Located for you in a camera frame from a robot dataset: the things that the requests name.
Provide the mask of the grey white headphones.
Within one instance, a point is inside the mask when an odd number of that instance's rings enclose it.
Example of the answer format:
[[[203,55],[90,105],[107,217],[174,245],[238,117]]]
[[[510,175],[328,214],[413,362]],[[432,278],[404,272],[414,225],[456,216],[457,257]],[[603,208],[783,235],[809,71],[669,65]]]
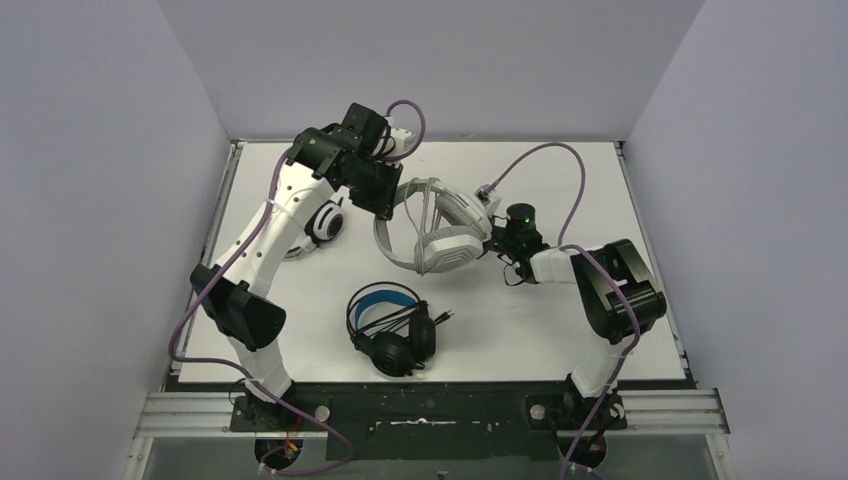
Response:
[[[374,239],[389,262],[420,276],[465,267],[485,253],[492,238],[493,226],[478,199],[435,177],[401,184],[394,205],[403,208],[416,234],[411,256],[394,251],[386,220],[374,220]]]

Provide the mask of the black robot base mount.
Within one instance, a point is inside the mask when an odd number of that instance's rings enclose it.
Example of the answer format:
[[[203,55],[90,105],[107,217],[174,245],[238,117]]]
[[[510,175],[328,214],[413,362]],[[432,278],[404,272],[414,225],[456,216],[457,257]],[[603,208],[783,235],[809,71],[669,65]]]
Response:
[[[284,398],[342,434],[329,460],[556,460],[594,404],[564,381],[300,382]]]

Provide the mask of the black headphones with blue band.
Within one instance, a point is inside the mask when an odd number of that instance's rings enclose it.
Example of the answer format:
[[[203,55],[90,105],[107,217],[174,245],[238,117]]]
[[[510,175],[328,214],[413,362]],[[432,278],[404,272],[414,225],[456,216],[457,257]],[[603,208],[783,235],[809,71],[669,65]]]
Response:
[[[349,299],[345,316],[353,347],[385,376],[411,376],[435,354],[437,321],[429,303],[401,283],[361,287]]]

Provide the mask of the white and black headphones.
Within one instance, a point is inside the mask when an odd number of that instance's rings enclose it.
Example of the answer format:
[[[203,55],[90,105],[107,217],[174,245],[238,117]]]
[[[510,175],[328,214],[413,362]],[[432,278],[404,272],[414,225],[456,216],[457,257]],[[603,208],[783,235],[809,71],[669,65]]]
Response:
[[[307,221],[303,234],[287,251],[286,260],[305,256],[335,241],[345,225],[344,198],[326,201]]]

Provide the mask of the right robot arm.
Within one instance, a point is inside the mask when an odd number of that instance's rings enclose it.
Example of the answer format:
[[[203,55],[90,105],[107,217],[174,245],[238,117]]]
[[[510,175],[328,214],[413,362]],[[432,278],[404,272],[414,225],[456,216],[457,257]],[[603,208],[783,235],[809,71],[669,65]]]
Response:
[[[627,354],[667,313],[664,291],[628,239],[594,250],[554,247],[536,227],[536,210],[526,203],[507,208],[502,223],[490,218],[485,249],[513,268],[520,284],[573,284],[595,335],[593,352],[568,375],[571,390],[562,400],[564,417],[578,427],[602,413],[600,396],[613,389]]]

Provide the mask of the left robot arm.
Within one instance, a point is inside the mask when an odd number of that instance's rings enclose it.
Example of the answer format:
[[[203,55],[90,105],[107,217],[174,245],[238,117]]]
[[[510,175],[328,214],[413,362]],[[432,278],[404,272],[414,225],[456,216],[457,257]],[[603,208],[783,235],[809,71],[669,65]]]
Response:
[[[298,134],[272,173],[269,191],[246,229],[210,267],[198,265],[190,276],[202,309],[228,338],[240,371],[258,399],[256,412],[273,427],[295,416],[296,400],[287,391],[287,372],[277,337],[286,312],[267,298],[286,254],[310,221],[340,189],[351,204],[381,220],[392,218],[392,199],[401,167],[384,156],[391,122],[387,115],[358,103],[343,120]]]

